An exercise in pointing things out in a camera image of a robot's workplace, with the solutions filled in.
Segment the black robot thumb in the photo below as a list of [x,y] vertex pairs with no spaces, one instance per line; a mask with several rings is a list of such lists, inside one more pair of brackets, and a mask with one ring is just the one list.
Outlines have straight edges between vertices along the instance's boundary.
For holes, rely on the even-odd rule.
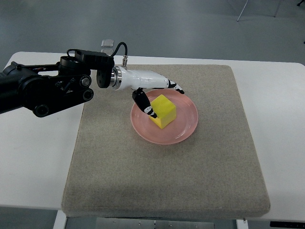
[[154,112],[151,103],[142,88],[133,91],[132,98],[143,113],[152,118],[157,118],[157,114]]

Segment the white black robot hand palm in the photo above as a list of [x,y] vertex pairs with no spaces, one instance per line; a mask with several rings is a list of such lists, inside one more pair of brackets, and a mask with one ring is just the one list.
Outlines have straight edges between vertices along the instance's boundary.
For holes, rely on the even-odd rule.
[[142,89],[164,89],[170,85],[169,79],[158,73],[146,70],[127,70],[121,66],[112,69],[111,88],[123,90],[131,88]]

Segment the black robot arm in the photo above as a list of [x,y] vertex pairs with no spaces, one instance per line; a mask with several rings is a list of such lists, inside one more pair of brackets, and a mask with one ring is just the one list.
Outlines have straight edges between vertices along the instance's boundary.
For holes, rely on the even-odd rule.
[[12,62],[0,74],[0,112],[21,107],[37,117],[60,112],[91,100],[91,71],[96,70],[100,88],[133,89],[132,98],[139,109],[152,118],[154,111],[144,89],[171,88],[183,94],[174,81],[152,71],[128,70],[127,57],[116,66],[114,55],[103,52],[74,50],[74,55],[62,56],[56,64],[23,65]]

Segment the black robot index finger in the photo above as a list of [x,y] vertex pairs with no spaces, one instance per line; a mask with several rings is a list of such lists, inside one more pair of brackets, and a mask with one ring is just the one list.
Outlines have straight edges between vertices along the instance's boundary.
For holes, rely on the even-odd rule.
[[179,93],[184,94],[184,90],[181,88],[181,86],[179,86],[176,82],[171,81],[170,79],[168,79],[167,88],[176,90]]

